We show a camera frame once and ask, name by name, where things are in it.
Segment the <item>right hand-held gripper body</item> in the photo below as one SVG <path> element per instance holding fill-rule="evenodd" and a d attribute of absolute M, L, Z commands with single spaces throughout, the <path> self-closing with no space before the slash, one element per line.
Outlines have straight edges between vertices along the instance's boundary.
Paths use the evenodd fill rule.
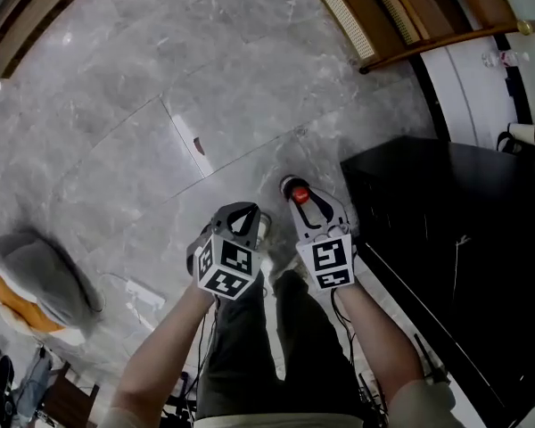
<path fill-rule="evenodd" d="M 318 290 L 354 283 L 355 252 L 347 224 L 331 226 L 326 234 L 308 243 L 297 243 L 296 249 Z"/>

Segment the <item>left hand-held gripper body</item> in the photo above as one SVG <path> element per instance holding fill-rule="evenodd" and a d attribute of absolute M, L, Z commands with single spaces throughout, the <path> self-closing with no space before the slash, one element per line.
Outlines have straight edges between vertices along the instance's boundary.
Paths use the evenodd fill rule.
<path fill-rule="evenodd" d="M 256 234 L 239 235 L 207 224 L 186 249 L 186 267 L 199 288 L 237 300 L 259 278 L 262 257 Z"/>

